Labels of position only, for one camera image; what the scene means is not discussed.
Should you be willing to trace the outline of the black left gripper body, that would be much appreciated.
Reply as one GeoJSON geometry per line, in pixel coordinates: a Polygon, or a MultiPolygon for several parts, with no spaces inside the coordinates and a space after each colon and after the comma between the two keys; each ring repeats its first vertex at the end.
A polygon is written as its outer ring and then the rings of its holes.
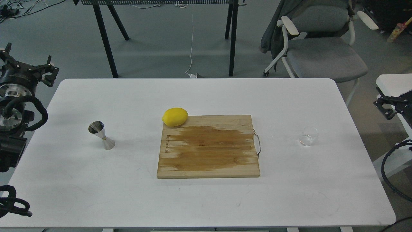
{"type": "Polygon", "coordinates": [[[18,67],[13,67],[11,64],[5,64],[1,67],[1,94],[5,94],[6,85],[18,85],[25,88],[30,94],[35,94],[37,84],[39,83],[39,75],[29,72],[29,68],[34,68],[34,65],[18,63],[18,67]]]}

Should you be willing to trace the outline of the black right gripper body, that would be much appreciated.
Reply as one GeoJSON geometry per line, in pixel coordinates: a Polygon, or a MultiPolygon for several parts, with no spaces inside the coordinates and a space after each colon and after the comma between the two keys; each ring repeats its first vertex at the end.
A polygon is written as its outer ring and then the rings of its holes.
{"type": "Polygon", "coordinates": [[[399,95],[403,99],[402,103],[398,103],[398,111],[406,120],[407,124],[412,124],[412,94],[404,93],[399,95]]]}

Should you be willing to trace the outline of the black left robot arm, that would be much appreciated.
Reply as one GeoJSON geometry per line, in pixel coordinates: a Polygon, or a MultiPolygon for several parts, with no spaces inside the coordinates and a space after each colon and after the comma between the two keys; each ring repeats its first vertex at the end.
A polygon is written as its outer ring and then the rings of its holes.
{"type": "Polygon", "coordinates": [[[48,113],[35,96],[38,83],[52,87],[59,68],[51,56],[41,65],[19,62],[9,53],[12,44],[1,49],[0,168],[1,173],[15,168],[27,144],[25,132],[35,131],[48,120],[48,113]]]}

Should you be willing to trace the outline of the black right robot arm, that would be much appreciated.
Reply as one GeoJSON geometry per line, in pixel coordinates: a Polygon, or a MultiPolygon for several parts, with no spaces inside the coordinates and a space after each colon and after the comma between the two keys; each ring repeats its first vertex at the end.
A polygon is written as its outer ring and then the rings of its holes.
{"type": "Polygon", "coordinates": [[[411,197],[400,191],[390,181],[389,177],[411,165],[411,120],[412,120],[412,95],[411,91],[398,97],[378,95],[374,101],[375,107],[387,120],[396,115],[404,123],[409,137],[404,141],[396,143],[386,154],[374,162],[374,167],[387,186],[397,195],[411,202],[411,197]]]}

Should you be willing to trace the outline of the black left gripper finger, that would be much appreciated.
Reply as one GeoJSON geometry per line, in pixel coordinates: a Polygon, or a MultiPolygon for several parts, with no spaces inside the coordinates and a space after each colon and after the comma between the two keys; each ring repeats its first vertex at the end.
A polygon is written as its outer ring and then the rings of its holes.
{"type": "Polygon", "coordinates": [[[53,87],[59,68],[51,63],[52,57],[49,55],[46,64],[35,66],[35,79],[48,87],[53,87]]]}
{"type": "Polygon", "coordinates": [[[2,66],[6,66],[6,65],[15,66],[15,59],[9,54],[11,51],[11,48],[12,48],[12,43],[8,43],[5,48],[1,48],[0,58],[4,62],[4,65],[2,66]]]}

